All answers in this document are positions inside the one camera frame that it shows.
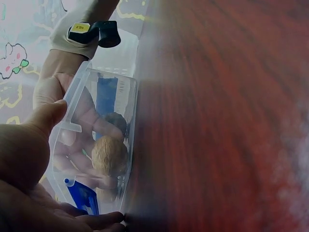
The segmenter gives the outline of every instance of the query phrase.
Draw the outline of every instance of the yellow tag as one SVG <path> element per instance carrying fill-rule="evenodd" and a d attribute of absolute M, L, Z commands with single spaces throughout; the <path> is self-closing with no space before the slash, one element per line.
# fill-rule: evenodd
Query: yellow tag
<path fill-rule="evenodd" d="M 89 31 L 89 28 L 90 28 L 89 23 L 75 23 L 71 28 L 71 32 L 86 33 Z"/>

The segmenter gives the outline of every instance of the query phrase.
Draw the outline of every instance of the plastic tray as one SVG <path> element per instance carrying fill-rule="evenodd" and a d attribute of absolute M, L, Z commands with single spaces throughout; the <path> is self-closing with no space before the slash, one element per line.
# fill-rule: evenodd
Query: plastic tray
<path fill-rule="evenodd" d="M 80 114 L 80 112 L 83 112 L 81 108 L 91 108 L 94 106 L 100 117 L 104 117 L 104 115 L 108 113 L 116 112 L 121 114 L 127 122 L 124 139 L 124 144 L 128 151 L 127 167 L 126 173 L 118 176 L 117 197 L 111 203 L 103 203 L 98 199 L 98 208 L 101 214 L 121 211 L 132 163 L 137 81 L 133 78 L 114 73 L 94 70 L 92 69 L 91 62 L 84 62 L 76 73 L 64 99 L 68 103 L 68 110 L 63 120 L 54 127 L 50 135 L 50 161 L 45 173 L 55 191 L 57 199 L 60 202 L 67 202 L 76 206 L 64 182 L 65 179 L 69 179 L 73 182 L 76 180 L 80 182 L 79 180 L 83 178 L 87 180 L 91 180 L 92 178 L 97 180 L 97 177 L 94 178 L 88 174 L 86 174 L 85 177 L 85 172 L 78 170 L 80 164 L 72 159 L 75 157 L 74 152 L 77 151 L 79 155 L 82 153 L 84 157 L 91 161 L 91 155 L 86 153 L 87 149 L 82 147 L 82 144 L 86 140 L 84 139 L 78 143 L 76 140 L 73 144 L 64 140 L 64 136 L 69 135 L 71 138 L 75 136 L 79 138 L 83 133 L 90 134 L 90 138 L 92 137 L 94 140 L 101 137 L 101 134 L 92 131 L 92 124 L 94 122 L 91 117 L 88 118 L 86 113 Z M 67 168 L 61 168 L 62 160 L 64 160 L 63 163 L 70 162 L 71 167 L 76 168 L 78 173 L 74 173 Z"/>

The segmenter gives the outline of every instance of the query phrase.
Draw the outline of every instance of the nut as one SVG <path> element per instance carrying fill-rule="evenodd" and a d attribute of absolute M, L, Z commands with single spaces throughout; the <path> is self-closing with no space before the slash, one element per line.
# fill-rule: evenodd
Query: nut
<path fill-rule="evenodd" d="M 104 119 L 112 123 L 114 126 L 116 126 L 119 130 L 121 130 L 123 136 L 126 136 L 126 120 L 124 117 L 122 117 L 121 114 L 118 113 L 110 113 L 107 114 Z"/>

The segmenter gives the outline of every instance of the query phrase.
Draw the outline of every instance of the cartoon drawing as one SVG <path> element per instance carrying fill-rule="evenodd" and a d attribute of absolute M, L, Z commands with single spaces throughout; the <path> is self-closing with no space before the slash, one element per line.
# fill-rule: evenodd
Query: cartoon drawing
<path fill-rule="evenodd" d="M 0 59 L 0 75 L 3 79 L 9 79 L 13 73 L 18 74 L 20 70 L 29 65 L 26 50 L 19 43 L 5 46 L 5 57 Z"/>

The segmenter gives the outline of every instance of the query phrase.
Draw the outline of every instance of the wooden table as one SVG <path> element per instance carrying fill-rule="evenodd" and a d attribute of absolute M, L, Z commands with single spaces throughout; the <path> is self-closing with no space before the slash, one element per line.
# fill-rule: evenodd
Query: wooden table
<path fill-rule="evenodd" d="M 152 0 L 131 232 L 309 230 L 309 1 Z"/>

